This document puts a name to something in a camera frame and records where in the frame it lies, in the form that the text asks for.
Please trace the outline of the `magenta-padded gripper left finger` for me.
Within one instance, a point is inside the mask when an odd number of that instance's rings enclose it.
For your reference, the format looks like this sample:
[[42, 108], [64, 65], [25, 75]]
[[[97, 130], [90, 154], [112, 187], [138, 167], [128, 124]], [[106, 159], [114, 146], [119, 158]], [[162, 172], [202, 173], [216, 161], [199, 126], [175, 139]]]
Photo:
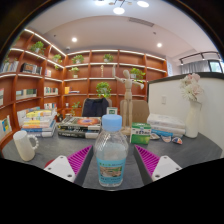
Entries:
[[58, 156], [49, 161], [44, 170], [82, 186], [92, 157], [93, 146], [89, 145], [69, 156]]

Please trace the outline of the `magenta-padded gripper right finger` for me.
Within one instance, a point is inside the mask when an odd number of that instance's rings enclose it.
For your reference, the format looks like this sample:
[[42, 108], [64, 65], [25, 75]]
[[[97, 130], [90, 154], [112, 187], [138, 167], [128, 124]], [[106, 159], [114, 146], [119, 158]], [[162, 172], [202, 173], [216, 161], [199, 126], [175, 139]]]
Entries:
[[134, 157], [145, 185], [181, 170], [167, 155], [159, 157], [138, 145], [134, 146]]

